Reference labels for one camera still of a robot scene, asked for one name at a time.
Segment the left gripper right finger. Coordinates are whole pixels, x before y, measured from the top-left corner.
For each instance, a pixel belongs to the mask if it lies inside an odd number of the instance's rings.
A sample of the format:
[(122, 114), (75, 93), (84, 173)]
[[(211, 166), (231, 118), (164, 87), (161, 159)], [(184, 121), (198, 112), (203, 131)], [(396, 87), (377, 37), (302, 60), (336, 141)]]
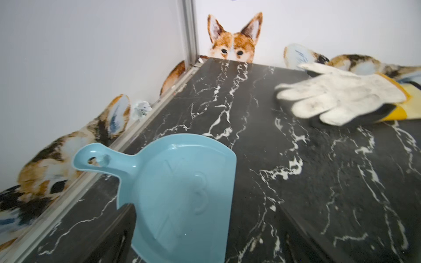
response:
[(287, 263), (353, 263), (308, 222), (286, 207), (279, 208), (279, 239)]

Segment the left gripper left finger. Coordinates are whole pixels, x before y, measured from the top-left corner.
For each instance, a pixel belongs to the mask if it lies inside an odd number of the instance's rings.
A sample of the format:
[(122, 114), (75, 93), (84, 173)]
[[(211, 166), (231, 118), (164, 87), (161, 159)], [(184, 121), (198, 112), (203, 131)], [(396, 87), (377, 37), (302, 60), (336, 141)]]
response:
[(77, 249), (77, 263), (124, 263), (130, 250), (136, 209), (125, 204), (103, 219)]

